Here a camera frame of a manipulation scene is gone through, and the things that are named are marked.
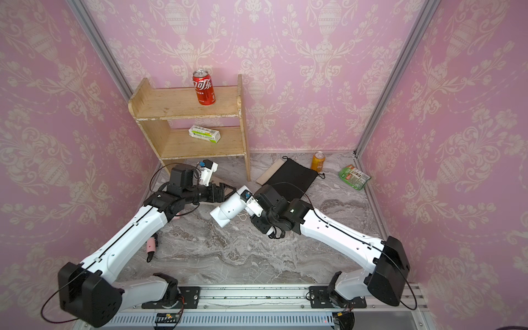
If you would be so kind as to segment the black drawstring pouch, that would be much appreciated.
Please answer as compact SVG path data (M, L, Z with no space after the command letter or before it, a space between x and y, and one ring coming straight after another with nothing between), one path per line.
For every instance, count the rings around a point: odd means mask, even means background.
M287 156L283 156L281 160L283 160L282 165L264 181L263 185L272 186L289 202L293 199L301 199L317 177L322 180L326 178L325 173L309 169Z

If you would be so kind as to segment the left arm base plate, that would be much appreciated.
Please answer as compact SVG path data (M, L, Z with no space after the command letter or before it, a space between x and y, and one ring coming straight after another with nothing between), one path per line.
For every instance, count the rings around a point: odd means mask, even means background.
M143 309L197 309L200 300L201 287L179 287L179 294L174 301L151 301L141 305Z

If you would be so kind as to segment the beige linen drawstring bag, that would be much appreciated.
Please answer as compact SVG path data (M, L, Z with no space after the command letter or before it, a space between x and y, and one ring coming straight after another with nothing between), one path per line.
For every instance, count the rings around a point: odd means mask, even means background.
M217 177L215 175L212 176L210 183L217 184L218 186L220 186L221 184L224 184L224 191L227 193L237 190L237 187L231 181L221 179L220 177Z

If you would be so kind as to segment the white hair dryer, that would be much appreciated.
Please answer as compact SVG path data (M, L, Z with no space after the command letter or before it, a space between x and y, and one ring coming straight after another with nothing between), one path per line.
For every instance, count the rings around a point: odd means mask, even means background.
M210 212L210 216L217 222L217 224L221 228L226 226L243 210L246 211L250 216L254 215L254 213L247 208L246 202L244 202L241 198L241 194L247 189L247 186L242 186L225 202L221 203L219 206L217 206Z

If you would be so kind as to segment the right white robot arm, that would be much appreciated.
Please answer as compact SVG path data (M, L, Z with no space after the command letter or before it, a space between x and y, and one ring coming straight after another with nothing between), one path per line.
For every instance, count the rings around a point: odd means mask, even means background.
M380 239L346 227L313 207L309 199L287 201L271 185L243 196L257 204L252 223L269 238L282 239L287 232L295 232L332 247L361 266L359 271L334 274L327 286L334 305L346 307L365 296L389 306L401 305L403 291L410 285L410 264L401 241L393 236Z

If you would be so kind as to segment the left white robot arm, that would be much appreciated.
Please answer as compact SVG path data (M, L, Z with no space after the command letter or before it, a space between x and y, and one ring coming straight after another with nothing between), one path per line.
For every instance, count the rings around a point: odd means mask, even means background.
M125 265L157 231L188 205L220 203L235 188L211 181L217 163L205 159L197 166L174 163L170 180L144 201L133 218L106 244L80 263L68 262L58 273L59 306L92 327L102 327L118 312L144 303L171 308L183 301L177 279L155 273L143 280L117 283Z

